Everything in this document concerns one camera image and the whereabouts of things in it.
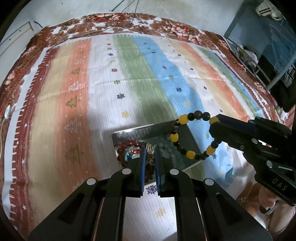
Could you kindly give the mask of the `person hand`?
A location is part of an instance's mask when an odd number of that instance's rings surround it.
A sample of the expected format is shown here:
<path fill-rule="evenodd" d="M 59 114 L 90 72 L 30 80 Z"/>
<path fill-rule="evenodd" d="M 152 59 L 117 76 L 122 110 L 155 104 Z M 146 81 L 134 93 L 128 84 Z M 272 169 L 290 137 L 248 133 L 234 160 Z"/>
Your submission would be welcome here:
<path fill-rule="evenodd" d="M 259 204 L 266 210 L 277 205 L 272 212 L 268 226 L 268 231 L 272 236 L 280 235 L 295 216 L 295 206 L 288 205 L 263 186 L 259 190 Z"/>

